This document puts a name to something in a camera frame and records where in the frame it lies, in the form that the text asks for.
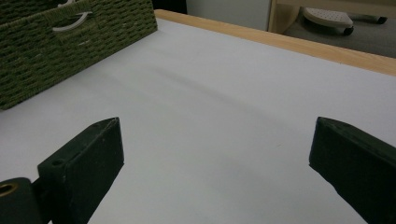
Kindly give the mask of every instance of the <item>screw hole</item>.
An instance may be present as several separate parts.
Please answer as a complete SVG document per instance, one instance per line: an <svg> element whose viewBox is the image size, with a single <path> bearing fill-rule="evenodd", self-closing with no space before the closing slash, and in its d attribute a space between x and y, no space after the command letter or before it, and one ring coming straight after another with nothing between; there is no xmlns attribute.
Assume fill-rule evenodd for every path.
<svg viewBox="0 0 396 224"><path fill-rule="evenodd" d="M6 196L12 193L15 189L18 188L18 184L16 183L8 183L0 186L0 197Z"/></svg>
<svg viewBox="0 0 396 224"><path fill-rule="evenodd" d="M62 159L59 159L59 160L56 160L56 161L52 162L53 166L60 166L62 164L64 164L64 160L62 160Z"/></svg>

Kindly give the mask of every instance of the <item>white table surface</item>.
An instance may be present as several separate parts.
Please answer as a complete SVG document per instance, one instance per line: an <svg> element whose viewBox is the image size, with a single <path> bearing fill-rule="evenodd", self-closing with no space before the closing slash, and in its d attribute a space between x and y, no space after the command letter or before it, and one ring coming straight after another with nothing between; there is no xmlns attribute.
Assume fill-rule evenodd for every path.
<svg viewBox="0 0 396 224"><path fill-rule="evenodd" d="M396 77L159 20L0 112L0 179L120 117L125 165L90 223L364 223L308 166L318 116L396 146Z"/></svg>

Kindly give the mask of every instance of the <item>green woven basket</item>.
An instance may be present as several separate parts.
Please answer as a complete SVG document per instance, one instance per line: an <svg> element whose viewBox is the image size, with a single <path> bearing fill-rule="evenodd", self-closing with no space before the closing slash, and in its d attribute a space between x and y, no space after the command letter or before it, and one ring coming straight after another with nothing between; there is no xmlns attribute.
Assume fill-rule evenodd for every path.
<svg viewBox="0 0 396 224"><path fill-rule="evenodd" d="M73 76L157 30L150 0L0 1L0 109ZM54 27L80 26L65 32Z"/></svg>

